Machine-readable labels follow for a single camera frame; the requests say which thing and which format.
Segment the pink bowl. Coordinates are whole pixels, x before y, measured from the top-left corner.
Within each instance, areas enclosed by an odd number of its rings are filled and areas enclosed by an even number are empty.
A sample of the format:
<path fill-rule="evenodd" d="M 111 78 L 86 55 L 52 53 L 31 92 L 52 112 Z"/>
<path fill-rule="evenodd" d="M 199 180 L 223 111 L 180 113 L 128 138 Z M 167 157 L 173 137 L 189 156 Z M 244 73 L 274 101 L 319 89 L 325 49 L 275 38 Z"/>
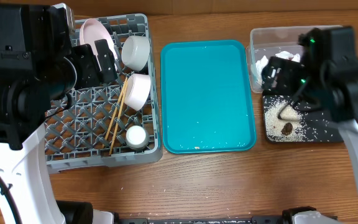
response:
<path fill-rule="evenodd" d="M 139 111 L 145 105 L 150 93 L 151 79 L 149 75 L 133 73 L 127 81 L 124 103 Z"/>

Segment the white napkin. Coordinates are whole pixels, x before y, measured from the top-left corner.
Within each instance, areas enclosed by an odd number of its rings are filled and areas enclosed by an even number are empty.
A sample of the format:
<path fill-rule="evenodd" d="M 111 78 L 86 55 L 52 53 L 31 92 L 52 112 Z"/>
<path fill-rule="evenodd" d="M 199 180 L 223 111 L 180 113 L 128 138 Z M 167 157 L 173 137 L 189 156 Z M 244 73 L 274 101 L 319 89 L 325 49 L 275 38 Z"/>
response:
<path fill-rule="evenodd" d="M 288 59 L 288 60 L 291 60 L 294 62 L 300 62 L 300 58 L 301 58 L 300 54 L 292 54 L 287 51 L 281 51 L 281 52 L 275 54 L 275 56 L 278 58 L 282 58 L 282 59 Z M 256 62 L 255 67 L 256 67 L 258 76 L 261 76 L 262 70 L 268 64 L 268 62 L 269 62 L 269 60 L 265 55 L 260 60 L 258 60 Z"/>

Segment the brown food scrap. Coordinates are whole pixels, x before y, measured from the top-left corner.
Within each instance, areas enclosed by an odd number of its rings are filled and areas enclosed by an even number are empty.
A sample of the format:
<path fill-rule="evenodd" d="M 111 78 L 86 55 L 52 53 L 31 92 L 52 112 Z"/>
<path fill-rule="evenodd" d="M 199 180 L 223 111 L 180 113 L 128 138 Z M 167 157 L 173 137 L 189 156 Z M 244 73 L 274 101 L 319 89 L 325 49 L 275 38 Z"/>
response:
<path fill-rule="evenodd" d="M 292 133 L 293 131 L 293 125 L 291 123 L 286 123 L 283 127 L 283 129 L 281 130 L 281 133 L 284 136 L 288 136 Z"/>

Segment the pink round plate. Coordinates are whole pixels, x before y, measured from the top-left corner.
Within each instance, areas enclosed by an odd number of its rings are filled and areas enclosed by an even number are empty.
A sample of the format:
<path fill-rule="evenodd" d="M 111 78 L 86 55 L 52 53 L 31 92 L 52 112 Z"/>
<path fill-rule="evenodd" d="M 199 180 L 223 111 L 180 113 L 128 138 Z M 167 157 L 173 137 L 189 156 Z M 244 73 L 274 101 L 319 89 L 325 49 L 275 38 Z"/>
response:
<path fill-rule="evenodd" d="M 87 19 L 80 28 L 80 45 L 89 44 L 92 48 L 94 55 L 97 57 L 95 41 L 105 39 L 107 40 L 108 47 L 117 58 L 117 53 L 114 50 L 114 42 L 105 28 L 97 19 Z"/>

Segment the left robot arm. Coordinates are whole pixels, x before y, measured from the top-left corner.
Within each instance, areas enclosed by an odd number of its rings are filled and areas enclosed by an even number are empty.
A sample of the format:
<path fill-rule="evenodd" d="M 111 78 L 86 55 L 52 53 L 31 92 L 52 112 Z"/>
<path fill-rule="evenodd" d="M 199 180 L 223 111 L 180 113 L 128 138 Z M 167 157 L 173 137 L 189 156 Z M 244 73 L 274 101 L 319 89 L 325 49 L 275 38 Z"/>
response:
<path fill-rule="evenodd" d="M 114 223 L 89 202 L 56 200 L 45 159 L 53 100 L 117 79 L 103 39 L 72 46 L 64 3 L 0 3 L 0 210 L 6 223 Z"/>

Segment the small white cup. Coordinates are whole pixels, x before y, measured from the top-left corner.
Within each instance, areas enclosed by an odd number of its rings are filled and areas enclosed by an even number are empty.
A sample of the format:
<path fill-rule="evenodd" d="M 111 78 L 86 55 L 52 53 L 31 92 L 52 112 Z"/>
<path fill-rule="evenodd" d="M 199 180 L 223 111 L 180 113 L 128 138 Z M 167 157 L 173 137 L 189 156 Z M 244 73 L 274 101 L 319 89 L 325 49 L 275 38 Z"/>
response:
<path fill-rule="evenodd" d="M 149 139 L 148 132 L 142 126 L 131 126 L 126 131 L 126 145 L 133 150 L 144 149 Z"/>

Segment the grey bowl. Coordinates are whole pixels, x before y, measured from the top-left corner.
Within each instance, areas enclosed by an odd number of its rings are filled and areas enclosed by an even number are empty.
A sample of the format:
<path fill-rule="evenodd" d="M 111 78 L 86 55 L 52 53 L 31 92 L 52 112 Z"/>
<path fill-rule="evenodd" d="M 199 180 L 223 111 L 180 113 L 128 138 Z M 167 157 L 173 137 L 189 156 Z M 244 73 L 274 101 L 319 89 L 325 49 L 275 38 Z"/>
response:
<path fill-rule="evenodd" d="M 125 66 L 141 71 L 147 65 L 150 55 L 150 42 L 144 36 L 129 36 L 122 47 L 121 59 Z"/>

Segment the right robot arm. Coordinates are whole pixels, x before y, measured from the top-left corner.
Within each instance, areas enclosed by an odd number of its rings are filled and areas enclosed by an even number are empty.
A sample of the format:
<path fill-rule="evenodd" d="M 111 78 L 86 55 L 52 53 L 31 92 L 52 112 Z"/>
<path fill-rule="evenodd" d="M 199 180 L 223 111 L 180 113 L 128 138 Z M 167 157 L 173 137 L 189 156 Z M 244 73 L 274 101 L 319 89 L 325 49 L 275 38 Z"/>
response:
<path fill-rule="evenodd" d="M 330 112 L 327 127 L 339 131 L 347 147 L 358 191 L 358 55 L 352 27 L 314 28 L 298 38 L 299 62 L 271 57 L 262 70 L 262 88 L 316 103 Z"/>

